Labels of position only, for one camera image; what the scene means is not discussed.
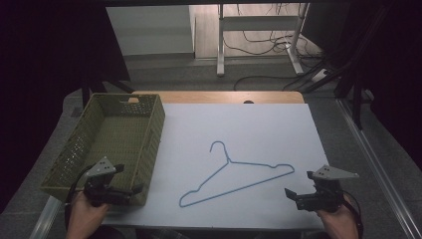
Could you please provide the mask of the wooden table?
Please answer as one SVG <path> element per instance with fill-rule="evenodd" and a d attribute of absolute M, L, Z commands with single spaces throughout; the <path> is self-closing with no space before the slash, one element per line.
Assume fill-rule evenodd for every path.
<path fill-rule="evenodd" d="M 277 91 L 136 91 L 136 95 L 158 94 L 167 104 L 303 104 L 298 92 Z"/>

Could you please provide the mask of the white cabinet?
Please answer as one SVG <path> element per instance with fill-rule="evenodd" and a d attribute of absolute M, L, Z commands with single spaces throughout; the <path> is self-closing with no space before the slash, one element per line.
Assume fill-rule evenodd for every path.
<path fill-rule="evenodd" d="M 187 5 L 107 7 L 106 11 L 124 56 L 194 52 Z"/>

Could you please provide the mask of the black metal stand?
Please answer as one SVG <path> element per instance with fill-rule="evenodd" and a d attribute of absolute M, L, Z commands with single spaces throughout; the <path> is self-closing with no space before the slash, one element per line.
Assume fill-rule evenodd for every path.
<path fill-rule="evenodd" d="M 339 79 L 339 82 L 333 93 L 337 99 L 344 100 L 349 92 L 352 92 L 352 110 L 351 118 L 354 124 L 362 129 L 360 120 L 360 110 L 362 103 L 363 83 L 359 72 L 359 65 L 363 62 L 363 57 L 369 45 L 372 42 L 376 32 L 379 30 L 390 5 L 383 2 L 377 3 L 373 14 L 364 23 L 363 27 L 357 31 L 357 35 L 353 40 L 356 48 L 353 50 L 347 62 L 340 68 L 333 71 L 330 75 L 322 78 L 316 83 L 313 83 L 302 90 L 303 94 L 309 94 L 327 83 Z"/>

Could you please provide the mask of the person's right hand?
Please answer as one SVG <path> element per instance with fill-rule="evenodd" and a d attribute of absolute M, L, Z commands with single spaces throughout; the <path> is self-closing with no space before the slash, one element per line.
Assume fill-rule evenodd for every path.
<path fill-rule="evenodd" d="M 336 212 L 316 212 L 330 239 L 359 239 L 358 229 L 352 212 L 341 205 Z"/>

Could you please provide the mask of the white power strip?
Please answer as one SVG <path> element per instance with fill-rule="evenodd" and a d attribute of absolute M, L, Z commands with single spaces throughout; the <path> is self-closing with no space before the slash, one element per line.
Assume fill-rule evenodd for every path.
<path fill-rule="evenodd" d="M 326 77 L 329 74 L 329 70 L 327 69 L 321 69 L 319 72 L 317 72 L 313 77 L 312 81 L 314 83 L 322 80 L 324 77 Z"/>

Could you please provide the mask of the person's left hand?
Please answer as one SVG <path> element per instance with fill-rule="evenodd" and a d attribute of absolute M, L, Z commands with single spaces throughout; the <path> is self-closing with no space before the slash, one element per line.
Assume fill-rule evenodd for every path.
<path fill-rule="evenodd" d="M 79 192 L 72 202 L 71 216 L 66 239 L 88 239 L 103 223 L 109 204 L 91 205 L 87 197 Z"/>

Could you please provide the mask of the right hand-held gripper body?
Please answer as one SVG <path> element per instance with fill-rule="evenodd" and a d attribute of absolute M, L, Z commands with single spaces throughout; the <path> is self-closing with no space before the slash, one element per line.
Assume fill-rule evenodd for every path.
<path fill-rule="evenodd" d="M 295 202 L 299 210 L 335 212 L 342 204 L 343 193 L 340 182 L 343 179 L 358 178 L 355 172 L 345 171 L 330 165 L 324 165 L 314 171 L 316 191 L 297 195 Z"/>

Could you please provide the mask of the white metal desk frame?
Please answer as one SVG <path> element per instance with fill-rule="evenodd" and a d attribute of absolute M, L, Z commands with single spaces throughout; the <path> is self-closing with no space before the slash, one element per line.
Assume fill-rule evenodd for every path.
<path fill-rule="evenodd" d="M 224 16 L 224 5 L 218 5 L 218 53 L 217 76 L 223 77 L 224 33 L 233 31 L 290 31 L 294 32 L 292 42 L 287 44 L 287 53 L 297 75 L 305 72 L 297 56 L 297 42 L 304 25 L 309 4 L 299 7 L 297 16 Z"/>

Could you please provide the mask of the aluminium floor rail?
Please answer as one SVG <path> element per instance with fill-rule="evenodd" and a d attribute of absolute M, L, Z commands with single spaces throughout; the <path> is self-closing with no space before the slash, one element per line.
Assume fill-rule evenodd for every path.
<path fill-rule="evenodd" d="M 353 121 L 351 115 L 352 110 L 347 105 L 346 100 L 337 99 L 335 102 L 347 122 L 353 137 L 359 145 L 407 239 L 422 239 L 422 229 L 416 225 L 416 221 L 414 220 L 411 211 L 399 191 L 393 185 L 390 177 L 382 166 L 378 155 L 375 153 L 374 148 L 366 137 L 364 130 L 359 129 L 357 124 Z"/>
<path fill-rule="evenodd" d="M 62 202 L 50 196 L 36 222 L 29 239 L 47 239 Z"/>

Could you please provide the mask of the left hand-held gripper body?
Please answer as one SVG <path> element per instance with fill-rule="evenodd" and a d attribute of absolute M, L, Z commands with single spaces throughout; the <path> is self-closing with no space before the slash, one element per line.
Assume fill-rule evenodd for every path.
<path fill-rule="evenodd" d="M 132 196 L 130 190 L 111 186 L 111 181 L 116 175 L 115 165 L 106 156 L 86 172 L 84 194 L 92 206 L 98 207 L 103 203 L 113 205 L 128 204 Z"/>

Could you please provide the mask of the olive green plastic basket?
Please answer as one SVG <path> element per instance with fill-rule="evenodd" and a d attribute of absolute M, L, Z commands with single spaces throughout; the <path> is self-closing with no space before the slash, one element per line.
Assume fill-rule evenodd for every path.
<path fill-rule="evenodd" d="M 123 164 L 111 186 L 130 190 L 143 183 L 141 193 L 125 205 L 146 203 L 159 149 L 165 112 L 157 94 L 94 94 L 71 136 L 47 173 L 41 189 L 64 201 L 81 171 L 104 156 Z"/>

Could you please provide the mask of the black curtain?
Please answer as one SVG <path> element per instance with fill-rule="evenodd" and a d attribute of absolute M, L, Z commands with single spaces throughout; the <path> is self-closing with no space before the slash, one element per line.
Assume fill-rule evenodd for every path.
<path fill-rule="evenodd" d="M 343 66 L 353 53 L 357 31 L 373 14 L 376 4 L 390 5 L 379 30 L 359 65 L 363 90 L 371 91 L 370 105 L 378 120 L 422 169 L 422 0 L 318 0 L 345 3 L 339 54 L 333 63 Z"/>
<path fill-rule="evenodd" d="M 128 79 L 106 7 L 0 0 L 0 213 L 50 138 L 64 98 Z"/>

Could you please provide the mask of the white table mat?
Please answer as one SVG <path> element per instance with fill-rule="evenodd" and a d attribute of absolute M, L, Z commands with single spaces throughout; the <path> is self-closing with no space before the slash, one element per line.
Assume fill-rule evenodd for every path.
<path fill-rule="evenodd" d="M 319 218 L 298 210 L 285 189 L 311 193 L 307 171 L 327 163 L 306 104 L 167 104 L 159 151 L 147 201 L 142 207 L 114 207 L 111 225 L 189 229 L 319 229 Z M 196 189 L 225 163 L 223 147 L 236 161 L 291 164 L 296 172 L 193 206 L 181 195 Z M 286 172 L 231 165 L 183 202 Z"/>

